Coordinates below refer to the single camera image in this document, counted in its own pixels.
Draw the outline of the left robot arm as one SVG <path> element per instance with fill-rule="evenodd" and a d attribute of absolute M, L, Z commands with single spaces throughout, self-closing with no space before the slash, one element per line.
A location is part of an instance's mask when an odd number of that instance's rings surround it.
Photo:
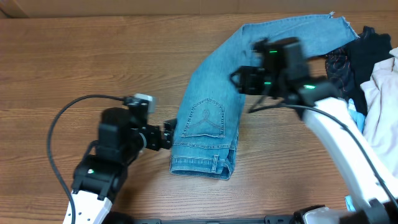
<path fill-rule="evenodd" d="M 73 174 L 72 202 L 64 223 L 102 223 L 127 179 L 128 167 L 144 149 L 159 151 L 173 144 L 176 119 L 164 129 L 147 123 L 145 108 L 108 108 L 101 114 L 95 153 L 86 152 Z"/>

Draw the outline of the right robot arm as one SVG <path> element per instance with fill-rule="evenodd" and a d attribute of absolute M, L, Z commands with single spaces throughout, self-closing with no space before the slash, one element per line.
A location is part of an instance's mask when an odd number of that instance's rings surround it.
<path fill-rule="evenodd" d="M 315 205 L 296 211 L 291 223 L 397 223 L 397 179 L 377 158 L 351 119 L 347 103 L 325 77 L 312 77 L 296 37 L 254 44 L 259 66 L 231 74 L 239 93 L 281 99 L 324 145 L 352 199 L 353 211 Z"/>

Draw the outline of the light blue denim jeans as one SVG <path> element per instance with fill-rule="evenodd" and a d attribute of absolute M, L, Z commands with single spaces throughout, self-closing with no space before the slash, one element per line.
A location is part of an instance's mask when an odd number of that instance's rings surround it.
<path fill-rule="evenodd" d="M 306 57 L 325 55 L 358 38 L 344 17 L 313 14 L 245 24 L 192 74 L 177 114 L 170 173 L 228 180 L 236 165 L 245 97 L 229 76 L 242 65 L 258 66 L 255 42 L 298 37 Z"/>

